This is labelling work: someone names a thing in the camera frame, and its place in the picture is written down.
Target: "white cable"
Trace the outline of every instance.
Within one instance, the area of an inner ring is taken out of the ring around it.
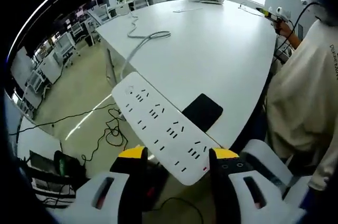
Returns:
[[[131,12],[130,14],[132,15],[132,17],[134,18],[132,25],[134,26],[133,29],[131,31],[129,31],[129,33],[127,34],[127,36],[129,38],[136,38],[136,39],[142,39],[142,41],[132,50],[132,52],[129,54],[129,56],[126,58],[122,70],[121,70],[121,74],[120,74],[120,79],[123,80],[123,72],[125,70],[125,67],[128,63],[130,63],[130,61],[132,60],[133,56],[136,54],[136,52],[145,44],[147,43],[149,40],[152,39],[158,39],[158,38],[168,38],[169,36],[171,36],[170,31],[158,31],[155,32],[153,34],[147,35],[147,36],[142,36],[142,35],[132,35],[132,33],[136,30],[137,26],[136,26],[136,22],[138,21],[138,16],[133,15]]]

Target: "white power strip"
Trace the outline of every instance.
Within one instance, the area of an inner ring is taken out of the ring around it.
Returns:
[[[137,136],[181,183],[192,185],[209,170],[209,149],[220,146],[137,72],[111,94]]]

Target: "person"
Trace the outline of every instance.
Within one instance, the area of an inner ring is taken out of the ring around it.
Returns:
[[[321,15],[303,41],[285,22],[276,26],[295,51],[272,78],[266,104],[269,143],[280,158],[322,156],[308,184],[315,194],[338,160],[338,21]]]

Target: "floor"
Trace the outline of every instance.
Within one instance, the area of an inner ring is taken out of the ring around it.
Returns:
[[[46,125],[42,129],[61,141],[65,154],[81,160],[82,155],[91,159],[92,152],[97,148],[98,139],[103,136],[106,122],[113,119],[108,113],[118,116],[118,109],[114,105],[114,99],[110,96],[112,86],[106,79],[106,62],[104,49],[101,43],[91,47],[85,43],[79,43],[78,49],[81,54],[73,60],[73,65],[64,68],[60,79],[47,93],[41,103],[35,123],[48,123],[65,116],[80,114],[93,108],[101,108],[82,116],[67,118],[54,126]],[[121,66],[117,64],[118,73]],[[116,121],[109,123],[110,127],[117,125]],[[109,135],[107,140],[121,146],[111,146],[104,138],[99,142],[99,148],[94,153],[92,161],[86,162],[87,176],[92,177],[101,171],[108,171],[117,155],[126,148],[142,145],[127,122],[119,123],[120,130],[128,139],[122,142],[120,136]],[[170,197],[179,197],[192,202],[203,214],[204,223],[215,223],[214,205],[210,191],[210,178],[205,176],[193,186],[184,186],[174,177],[170,176],[156,207]],[[144,223],[202,223],[195,209],[186,204],[170,200],[161,211],[144,214]]]

